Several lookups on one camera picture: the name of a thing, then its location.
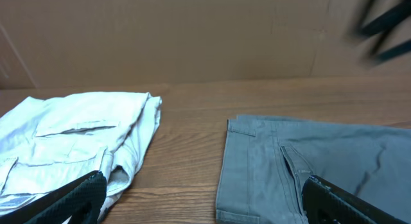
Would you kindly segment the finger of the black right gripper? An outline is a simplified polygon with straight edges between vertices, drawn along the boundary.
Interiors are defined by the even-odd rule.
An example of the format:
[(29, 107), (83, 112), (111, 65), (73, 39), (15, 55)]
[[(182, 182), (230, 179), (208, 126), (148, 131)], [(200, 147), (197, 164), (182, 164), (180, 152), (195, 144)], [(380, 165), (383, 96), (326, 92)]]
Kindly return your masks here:
[(383, 43), (384, 41), (376, 41), (371, 48), (365, 52), (361, 61), (369, 66), (376, 66), (410, 53), (410, 40), (380, 52)]
[(365, 40), (389, 31), (410, 17), (410, 0), (399, 0), (381, 15), (367, 21), (377, 0), (360, 0), (345, 32), (347, 40)]

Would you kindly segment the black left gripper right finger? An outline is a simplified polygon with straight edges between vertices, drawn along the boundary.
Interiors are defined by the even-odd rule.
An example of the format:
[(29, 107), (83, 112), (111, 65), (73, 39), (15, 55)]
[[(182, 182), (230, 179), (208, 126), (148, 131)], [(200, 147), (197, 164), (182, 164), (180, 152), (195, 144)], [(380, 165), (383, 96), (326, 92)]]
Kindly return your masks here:
[(302, 204), (309, 224), (406, 224), (317, 175), (305, 181)]

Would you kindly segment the beige shorts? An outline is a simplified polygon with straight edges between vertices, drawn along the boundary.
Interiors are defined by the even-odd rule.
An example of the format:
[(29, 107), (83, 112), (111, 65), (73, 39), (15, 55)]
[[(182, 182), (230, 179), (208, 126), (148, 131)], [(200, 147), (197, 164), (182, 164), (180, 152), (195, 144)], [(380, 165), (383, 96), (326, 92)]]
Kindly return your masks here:
[(26, 98), (1, 118), (1, 214), (98, 170), (107, 181), (104, 215), (141, 169), (161, 103), (136, 92)]

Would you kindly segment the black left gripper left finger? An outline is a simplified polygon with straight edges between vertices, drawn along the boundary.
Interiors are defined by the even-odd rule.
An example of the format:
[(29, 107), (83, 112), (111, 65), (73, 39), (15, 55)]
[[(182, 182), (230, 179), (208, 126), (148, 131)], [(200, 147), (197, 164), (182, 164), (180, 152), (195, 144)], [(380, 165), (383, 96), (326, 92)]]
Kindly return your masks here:
[(107, 194), (107, 180), (101, 171), (66, 184), (16, 211), (1, 216), (1, 224), (97, 224)]

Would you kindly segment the grey shorts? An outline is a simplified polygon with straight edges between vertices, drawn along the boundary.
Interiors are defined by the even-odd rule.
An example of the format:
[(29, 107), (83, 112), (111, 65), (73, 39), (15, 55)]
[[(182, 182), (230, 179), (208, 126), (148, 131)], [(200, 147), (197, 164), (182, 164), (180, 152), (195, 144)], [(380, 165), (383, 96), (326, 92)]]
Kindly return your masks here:
[(410, 130), (252, 115), (228, 120), (216, 221), (306, 223), (311, 175), (410, 221)]

